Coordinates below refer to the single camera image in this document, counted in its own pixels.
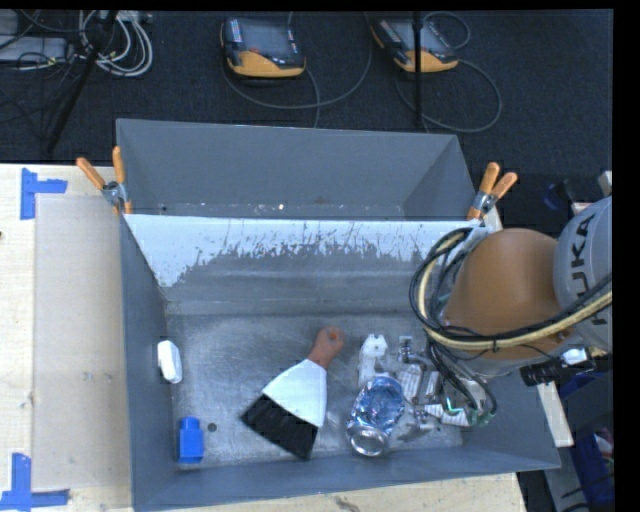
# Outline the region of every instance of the gray bin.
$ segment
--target gray bin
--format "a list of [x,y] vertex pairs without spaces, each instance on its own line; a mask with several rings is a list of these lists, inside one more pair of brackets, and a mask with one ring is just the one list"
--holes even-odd
[[[380,459],[349,450],[343,420],[357,394],[360,343],[369,332],[421,340],[408,301],[419,258],[343,251],[247,266],[229,253],[194,262],[173,285],[160,283],[152,268],[154,254],[167,259],[162,240],[168,247],[177,238],[168,217],[207,226],[212,219],[378,222],[384,229],[442,223],[444,234],[464,222],[475,194],[455,136],[120,119],[116,137],[134,206],[129,220],[122,217],[121,255],[136,510],[559,466],[538,393],[518,372],[491,382],[499,409],[487,426],[445,427]],[[134,233],[136,215],[156,216],[156,228]],[[332,416],[311,459],[294,460],[243,432],[239,415],[270,377],[306,356],[326,323],[339,324],[348,345],[329,368]],[[157,343],[167,338],[183,357],[177,385],[157,365]],[[187,467],[177,463],[175,444],[186,414],[201,420],[206,448],[203,462]],[[209,422],[215,432],[206,430]]]

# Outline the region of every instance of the plastic bottle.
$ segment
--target plastic bottle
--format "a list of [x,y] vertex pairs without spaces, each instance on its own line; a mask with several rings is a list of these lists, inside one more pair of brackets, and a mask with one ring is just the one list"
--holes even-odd
[[361,455],[382,455],[403,412],[401,384],[390,376],[374,377],[361,389],[351,409],[347,422],[351,446]]

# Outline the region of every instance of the hand brush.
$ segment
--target hand brush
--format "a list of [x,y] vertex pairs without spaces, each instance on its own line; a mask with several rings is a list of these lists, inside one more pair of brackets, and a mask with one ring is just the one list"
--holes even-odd
[[320,329],[307,358],[269,382],[242,421],[272,443],[308,459],[324,424],[327,368],[343,346],[339,328]]

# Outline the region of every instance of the wooden handle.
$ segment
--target wooden handle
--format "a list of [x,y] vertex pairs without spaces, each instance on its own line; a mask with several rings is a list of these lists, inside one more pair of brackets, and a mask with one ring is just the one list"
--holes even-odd
[[325,370],[338,352],[344,347],[344,333],[338,327],[323,327],[316,334],[313,347],[307,359],[322,366]]

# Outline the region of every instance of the bin floor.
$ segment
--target bin floor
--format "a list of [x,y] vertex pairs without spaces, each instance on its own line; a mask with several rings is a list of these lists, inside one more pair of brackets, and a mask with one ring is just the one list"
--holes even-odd
[[[201,467],[294,458],[244,425],[240,416],[271,379],[307,356],[323,326],[339,326],[346,343],[329,367],[327,415],[312,457],[354,453],[345,425],[359,391],[358,354],[366,337],[383,334],[387,355],[394,361],[399,336],[412,336],[414,350],[424,343],[412,315],[168,315],[167,323],[181,351],[184,375],[172,386],[174,424],[184,416],[200,420],[205,438]],[[392,435],[393,450],[462,444],[458,427],[440,425],[426,434],[409,435],[411,423],[412,416],[405,412]]]

